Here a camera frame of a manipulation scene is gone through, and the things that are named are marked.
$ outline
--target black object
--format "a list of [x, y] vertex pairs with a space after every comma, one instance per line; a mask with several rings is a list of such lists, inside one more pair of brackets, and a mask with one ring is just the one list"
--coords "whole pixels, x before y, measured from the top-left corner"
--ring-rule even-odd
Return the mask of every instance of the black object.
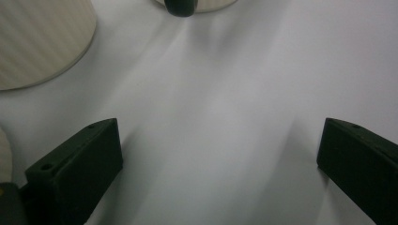
[[[86, 223], [122, 163], [116, 119], [83, 128], [26, 170], [28, 184], [21, 188], [21, 197], [15, 186], [0, 185], [0, 189], [14, 187], [0, 196], [0, 209], [19, 203], [28, 220], [0, 220], [0, 225]], [[19, 217], [21, 207], [16, 209], [10, 218], [23, 218]]]
[[198, 0], [164, 0], [170, 14], [177, 17], [189, 17], [196, 9]]
[[319, 168], [376, 224], [398, 224], [398, 145], [366, 128], [328, 118]]

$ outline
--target white tablecloth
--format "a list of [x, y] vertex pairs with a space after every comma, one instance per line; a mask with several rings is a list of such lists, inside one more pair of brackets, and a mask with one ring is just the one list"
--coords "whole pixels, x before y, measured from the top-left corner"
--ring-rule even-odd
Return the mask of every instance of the white tablecloth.
[[73, 68], [0, 92], [19, 186], [116, 117], [124, 169], [87, 224], [374, 224], [315, 159], [326, 117], [398, 143], [398, 1], [239, 0], [185, 19], [92, 1], [97, 33]]

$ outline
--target screw hole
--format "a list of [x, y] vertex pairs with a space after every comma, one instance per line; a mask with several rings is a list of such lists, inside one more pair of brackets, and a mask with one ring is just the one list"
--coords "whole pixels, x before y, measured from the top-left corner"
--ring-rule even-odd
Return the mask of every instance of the screw hole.
[[42, 171], [48, 171], [48, 170], [50, 170], [52, 167], [53, 167], [53, 164], [48, 163], [48, 164], [43, 165], [43, 166], [41, 167], [41, 170], [42, 170]]

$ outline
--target ribbed surface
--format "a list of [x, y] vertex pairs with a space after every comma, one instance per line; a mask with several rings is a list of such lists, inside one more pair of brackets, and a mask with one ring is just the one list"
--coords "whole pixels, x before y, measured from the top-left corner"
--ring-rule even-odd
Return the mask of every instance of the ribbed surface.
[[[164, 0], [157, 0], [164, 5]], [[197, 12], [207, 12], [227, 7], [237, 0], [198, 0]]]
[[10, 182], [12, 175], [12, 155], [9, 142], [0, 128], [0, 183]]
[[0, 1], [0, 90], [40, 83], [70, 67], [95, 27], [90, 0]]

